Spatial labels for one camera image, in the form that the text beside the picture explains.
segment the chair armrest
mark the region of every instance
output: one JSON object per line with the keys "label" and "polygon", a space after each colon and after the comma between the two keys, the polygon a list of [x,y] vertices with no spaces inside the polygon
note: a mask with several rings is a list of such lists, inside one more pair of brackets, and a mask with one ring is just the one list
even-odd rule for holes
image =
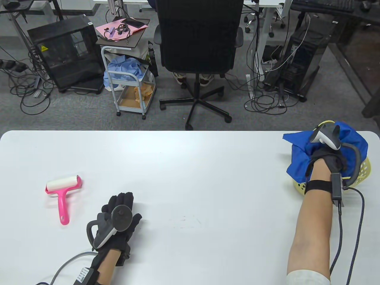
{"label": "chair armrest", "polygon": [[158,25],[158,26],[156,27],[156,30],[154,31],[153,41],[154,41],[156,44],[161,44],[161,43],[162,43],[162,40],[161,40],[161,28],[160,28],[160,25]]}
{"label": "chair armrest", "polygon": [[238,27],[237,31],[238,32],[236,34],[235,47],[239,48],[239,47],[243,46],[243,43],[244,43],[244,34],[243,34],[243,29],[241,27]]}

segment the black computer tower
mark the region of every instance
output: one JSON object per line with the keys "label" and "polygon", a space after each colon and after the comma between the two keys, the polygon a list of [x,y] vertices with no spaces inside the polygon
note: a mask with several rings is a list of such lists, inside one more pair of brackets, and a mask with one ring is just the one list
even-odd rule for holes
{"label": "black computer tower", "polygon": [[336,25],[332,21],[311,16],[307,29],[308,17],[305,22],[290,37],[283,60],[273,69],[290,58],[277,72],[269,72],[264,81],[268,85],[275,82],[276,86],[283,83],[284,90],[291,95],[300,96],[301,101],[306,100],[306,93],[319,70],[319,63]]}
{"label": "black computer tower", "polygon": [[[34,28],[28,33],[35,52],[60,92],[87,82],[102,85],[104,65],[100,46],[95,44],[98,38],[94,26],[85,15]],[[97,89],[90,86],[87,90]]]}

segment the black office chair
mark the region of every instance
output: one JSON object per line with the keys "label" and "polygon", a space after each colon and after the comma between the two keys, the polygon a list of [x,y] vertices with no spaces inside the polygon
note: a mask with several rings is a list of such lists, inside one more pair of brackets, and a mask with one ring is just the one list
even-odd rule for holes
{"label": "black office chair", "polygon": [[191,115],[198,103],[231,123],[229,113],[205,102],[213,95],[223,96],[224,86],[200,95],[199,74],[224,74],[234,66],[235,51],[243,45],[243,30],[239,27],[243,0],[156,0],[159,25],[154,42],[160,45],[161,63],[167,70],[194,73],[194,91],[184,82],[192,98],[160,100],[165,104],[193,103],[185,129],[193,130]]}

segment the chair base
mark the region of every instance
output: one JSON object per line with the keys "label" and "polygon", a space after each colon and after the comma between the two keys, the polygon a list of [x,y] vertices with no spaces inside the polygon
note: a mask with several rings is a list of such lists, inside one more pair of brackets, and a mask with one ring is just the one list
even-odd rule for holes
{"label": "chair base", "polygon": [[181,99],[164,99],[160,100],[160,109],[165,110],[166,109],[166,104],[181,104],[181,103],[193,103],[190,114],[187,118],[186,125],[185,125],[185,130],[187,131],[192,131],[193,127],[190,125],[190,120],[194,111],[194,108],[197,104],[201,104],[204,107],[224,116],[224,121],[226,123],[231,123],[232,122],[232,117],[230,116],[229,113],[226,111],[219,109],[218,107],[211,105],[210,103],[207,103],[205,99],[207,97],[210,97],[211,95],[218,94],[219,97],[222,97],[224,95],[224,86],[216,88],[212,91],[209,91],[203,95],[200,95],[200,83],[199,83],[199,74],[195,75],[195,84],[194,84],[194,92],[189,88],[189,85],[185,81],[181,88],[187,88],[189,93],[191,94],[192,98],[181,98]]}

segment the black glove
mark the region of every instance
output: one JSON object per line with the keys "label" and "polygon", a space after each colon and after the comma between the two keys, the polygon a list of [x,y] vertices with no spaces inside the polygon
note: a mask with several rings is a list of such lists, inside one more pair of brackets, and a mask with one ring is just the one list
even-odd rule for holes
{"label": "black glove", "polygon": [[[132,210],[133,194],[131,192],[128,192],[120,193],[118,196],[112,196],[109,199],[108,204],[104,205],[101,208],[101,211],[102,213],[107,213],[106,217],[110,219],[112,210],[118,205],[126,205]],[[93,259],[91,268],[97,269],[110,249],[121,251],[121,255],[116,263],[116,266],[123,266],[124,261],[129,258],[130,247],[127,242],[132,237],[132,234],[135,231],[135,228],[140,222],[141,218],[142,216],[140,214],[134,215],[131,225],[125,231],[117,232],[115,235],[111,236],[101,248],[96,249],[98,251],[98,255]]]}
{"label": "black glove", "polygon": [[333,150],[332,148],[323,145],[320,149],[313,152],[311,161],[306,170],[306,177],[311,175],[313,171],[314,162],[322,158],[331,173],[340,173],[347,169],[347,159],[344,157],[340,150]]}

